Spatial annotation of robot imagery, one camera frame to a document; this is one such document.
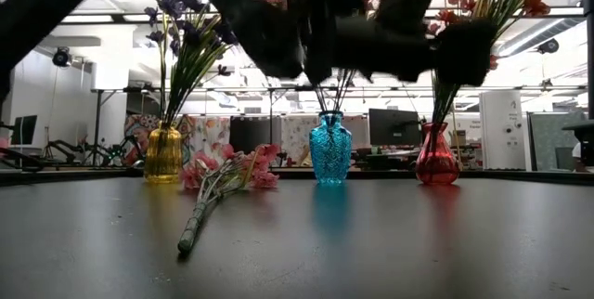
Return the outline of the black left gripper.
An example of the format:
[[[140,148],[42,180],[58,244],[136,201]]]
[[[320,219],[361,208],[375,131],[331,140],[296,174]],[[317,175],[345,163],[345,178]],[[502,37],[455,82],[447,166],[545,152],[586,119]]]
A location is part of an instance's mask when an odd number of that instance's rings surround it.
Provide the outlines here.
[[[447,26],[436,37],[437,53],[424,34],[406,34],[362,17],[336,18],[312,29],[304,72],[320,84],[332,69],[356,70],[369,78],[388,73],[405,82],[436,67],[440,82],[480,86],[490,69],[497,26],[472,19]]]

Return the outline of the purple artificial flower bunch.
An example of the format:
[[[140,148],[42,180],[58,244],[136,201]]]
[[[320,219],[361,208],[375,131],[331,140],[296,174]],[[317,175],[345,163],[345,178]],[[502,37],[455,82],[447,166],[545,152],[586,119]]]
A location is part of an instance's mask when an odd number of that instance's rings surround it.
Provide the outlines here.
[[[202,0],[156,0],[144,9],[151,32],[147,36],[159,50],[161,127],[174,124],[182,106],[225,52],[238,43],[222,16],[209,16]]]

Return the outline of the red glass vase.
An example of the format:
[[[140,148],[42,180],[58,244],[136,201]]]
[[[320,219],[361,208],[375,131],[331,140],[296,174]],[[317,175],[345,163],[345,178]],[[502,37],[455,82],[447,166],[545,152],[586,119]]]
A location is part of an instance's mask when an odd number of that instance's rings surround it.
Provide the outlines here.
[[[451,185],[458,179],[458,161],[444,137],[447,123],[425,123],[415,173],[424,185]]]

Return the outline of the blue glass vase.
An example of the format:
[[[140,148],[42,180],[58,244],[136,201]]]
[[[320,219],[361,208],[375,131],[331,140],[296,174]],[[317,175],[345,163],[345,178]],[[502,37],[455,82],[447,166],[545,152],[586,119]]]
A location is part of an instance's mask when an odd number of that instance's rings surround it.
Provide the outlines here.
[[[351,166],[352,134],[342,126],[341,111],[322,111],[318,117],[319,126],[309,135],[316,180],[319,184],[341,184]]]

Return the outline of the yellow glass vase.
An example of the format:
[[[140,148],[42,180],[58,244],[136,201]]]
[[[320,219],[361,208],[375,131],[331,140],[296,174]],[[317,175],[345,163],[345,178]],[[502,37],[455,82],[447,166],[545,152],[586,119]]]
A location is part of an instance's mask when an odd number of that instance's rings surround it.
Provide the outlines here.
[[[183,166],[182,136],[159,123],[148,136],[144,178],[150,184],[175,184]]]

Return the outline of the black ceiling spotlight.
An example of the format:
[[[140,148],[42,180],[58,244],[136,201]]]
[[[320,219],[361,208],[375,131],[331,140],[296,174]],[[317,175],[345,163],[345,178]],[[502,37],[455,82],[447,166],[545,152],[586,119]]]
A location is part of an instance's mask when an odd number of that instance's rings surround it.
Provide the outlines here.
[[[559,47],[559,42],[555,38],[552,38],[547,42],[544,42],[541,45],[539,45],[536,50],[540,54],[552,54],[557,52],[559,50]]]
[[[68,68],[72,62],[70,49],[65,46],[58,47],[53,58],[52,63],[59,68]]]

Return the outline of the floral print partition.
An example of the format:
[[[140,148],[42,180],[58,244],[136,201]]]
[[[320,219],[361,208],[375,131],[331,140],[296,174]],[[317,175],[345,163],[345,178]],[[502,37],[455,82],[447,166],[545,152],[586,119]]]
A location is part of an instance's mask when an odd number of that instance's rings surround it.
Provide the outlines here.
[[[124,135],[146,137],[158,127],[159,118],[152,114],[128,115],[124,124]],[[230,120],[228,117],[178,116],[173,127],[182,136],[184,161],[192,159],[197,152],[210,153],[214,144],[227,144],[229,141]]]
[[[287,154],[289,166],[300,166],[309,147],[309,136],[319,125],[317,115],[287,115],[281,117],[281,149]]]

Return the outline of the black beam with light strips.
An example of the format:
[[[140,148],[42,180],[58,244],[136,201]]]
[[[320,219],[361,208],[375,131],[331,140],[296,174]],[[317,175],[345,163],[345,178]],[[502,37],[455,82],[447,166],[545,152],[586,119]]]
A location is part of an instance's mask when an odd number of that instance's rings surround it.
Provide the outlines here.
[[[584,11],[581,6],[552,6],[548,14],[535,16],[535,19],[583,16]],[[147,24],[148,22],[149,16],[144,13],[70,14],[60,22],[60,25]]]

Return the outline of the small black monitor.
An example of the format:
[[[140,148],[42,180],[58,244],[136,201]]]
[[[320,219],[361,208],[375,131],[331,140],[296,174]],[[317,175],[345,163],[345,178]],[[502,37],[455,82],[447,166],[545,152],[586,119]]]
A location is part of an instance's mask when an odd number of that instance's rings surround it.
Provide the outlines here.
[[[36,122],[36,115],[17,117],[13,125],[11,144],[17,146],[31,145],[33,143]]]

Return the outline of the silver ventilation duct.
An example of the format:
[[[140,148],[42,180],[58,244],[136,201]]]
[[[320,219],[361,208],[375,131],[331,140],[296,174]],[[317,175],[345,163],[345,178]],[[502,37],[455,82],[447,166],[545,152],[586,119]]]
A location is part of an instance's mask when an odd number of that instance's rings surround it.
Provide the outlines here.
[[[497,47],[496,55],[505,58],[524,52],[525,50],[538,46],[553,39],[556,35],[563,33],[578,24],[584,22],[585,18],[562,18],[545,19],[528,30],[514,36]]]

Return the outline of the black vertical frame post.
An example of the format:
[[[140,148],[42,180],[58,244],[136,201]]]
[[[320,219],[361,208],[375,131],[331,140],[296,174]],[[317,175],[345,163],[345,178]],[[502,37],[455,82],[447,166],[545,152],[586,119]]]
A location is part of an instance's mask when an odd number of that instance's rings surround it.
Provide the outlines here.
[[[582,0],[587,23],[588,118],[594,120],[594,0]]]

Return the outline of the black frame bracket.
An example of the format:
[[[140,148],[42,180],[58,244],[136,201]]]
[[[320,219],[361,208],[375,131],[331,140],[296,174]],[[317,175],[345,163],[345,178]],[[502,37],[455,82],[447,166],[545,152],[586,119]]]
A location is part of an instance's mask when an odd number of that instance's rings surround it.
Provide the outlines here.
[[[569,124],[562,128],[572,131],[580,144],[580,160],[586,167],[594,168],[594,120]]]

